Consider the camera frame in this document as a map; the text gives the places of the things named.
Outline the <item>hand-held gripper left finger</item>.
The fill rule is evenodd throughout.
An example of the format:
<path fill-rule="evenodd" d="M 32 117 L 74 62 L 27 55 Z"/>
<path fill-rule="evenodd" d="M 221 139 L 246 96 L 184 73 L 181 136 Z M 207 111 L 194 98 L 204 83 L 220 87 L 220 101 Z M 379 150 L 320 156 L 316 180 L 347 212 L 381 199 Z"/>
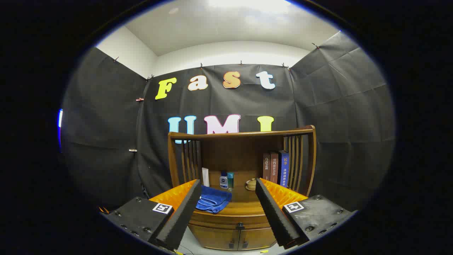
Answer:
<path fill-rule="evenodd" d="M 178 249 L 201 196 L 199 179 L 153 198 L 134 197 L 117 209 L 103 209 L 103 218 L 141 243 L 170 251 Z"/>

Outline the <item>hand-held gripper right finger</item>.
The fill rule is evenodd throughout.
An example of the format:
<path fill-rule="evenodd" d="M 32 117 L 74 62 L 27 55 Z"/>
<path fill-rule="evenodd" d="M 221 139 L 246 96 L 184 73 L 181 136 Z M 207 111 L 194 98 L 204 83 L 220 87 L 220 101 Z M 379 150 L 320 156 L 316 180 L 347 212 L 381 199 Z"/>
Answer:
<path fill-rule="evenodd" d="M 256 180 L 255 192 L 284 249 L 327 236 L 356 215 L 323 195 L 307 197 L 263 178 Z"/>

